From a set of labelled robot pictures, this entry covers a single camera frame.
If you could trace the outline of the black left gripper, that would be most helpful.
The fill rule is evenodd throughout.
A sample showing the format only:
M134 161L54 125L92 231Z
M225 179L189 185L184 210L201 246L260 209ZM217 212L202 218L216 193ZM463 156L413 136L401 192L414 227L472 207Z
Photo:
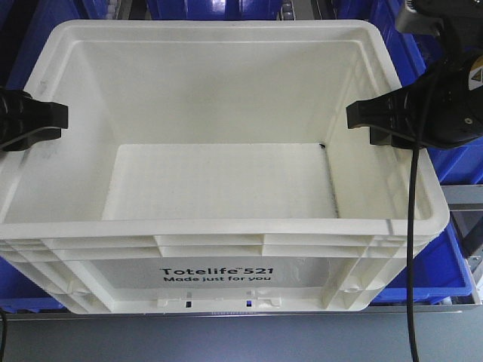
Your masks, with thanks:
M18 122L32 130L46 129L18 140ZM36 143L56 140L61 137L61 129L68 126L68 106L35 100L25 91L12 92L1 87L1 149L4 152L24 151Z

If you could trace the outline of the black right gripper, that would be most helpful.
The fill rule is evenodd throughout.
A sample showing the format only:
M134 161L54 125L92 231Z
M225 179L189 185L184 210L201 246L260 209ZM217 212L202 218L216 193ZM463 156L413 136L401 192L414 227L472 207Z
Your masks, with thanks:
M413 149L412 130L425 118L421 148L453 149L482 137L482 57L434 62L412 84L346 107L349 129L370 127L374 146Z

